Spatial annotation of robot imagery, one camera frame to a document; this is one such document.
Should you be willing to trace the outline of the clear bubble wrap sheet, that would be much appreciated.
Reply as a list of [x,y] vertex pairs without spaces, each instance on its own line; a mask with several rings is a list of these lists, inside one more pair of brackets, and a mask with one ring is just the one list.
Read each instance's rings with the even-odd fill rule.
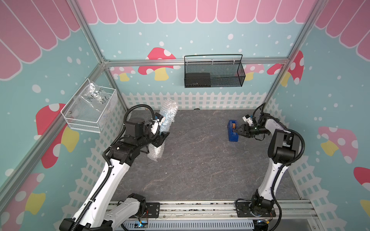
[[163,101],[159,113],[163,116],[173,116],[175,118],[178,108],[179,104],[176,101],[172,99],[166,99]]

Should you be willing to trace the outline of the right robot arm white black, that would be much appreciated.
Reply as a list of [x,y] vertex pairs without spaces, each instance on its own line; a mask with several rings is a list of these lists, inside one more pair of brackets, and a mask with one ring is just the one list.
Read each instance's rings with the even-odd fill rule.
[[284,173],[289,166],[299,160],[305,150],[305,141],[301,134],[287,128],[278,118],[261,112],[243,117],[243,124],[230,120],[227,124],[229,141],[237,142],[239,137],[257,139],[259,135],[270,135],[271,141],[267,150],[269,164],[262,184],[251,199],[237,199],[235,208],[238,217],[264,217],[275,215],[282,217],[282,208],[276,198],[276,191]]

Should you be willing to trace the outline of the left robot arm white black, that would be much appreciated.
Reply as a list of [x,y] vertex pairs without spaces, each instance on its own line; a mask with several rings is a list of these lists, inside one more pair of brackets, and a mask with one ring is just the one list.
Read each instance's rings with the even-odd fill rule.
[[102,153],[104,169],[87,199],[71,218],[64,219],[61,231],[114,231],[132,216],[148,214],[144,196],[132,193],[110,212],[108,205],[122,178],[141,154],[149,154],[149,145],[160,147],[169,132],[161,126],[169,122],[165,112],[156,113],[149,105],[135,105],[124,115],[117,138]]

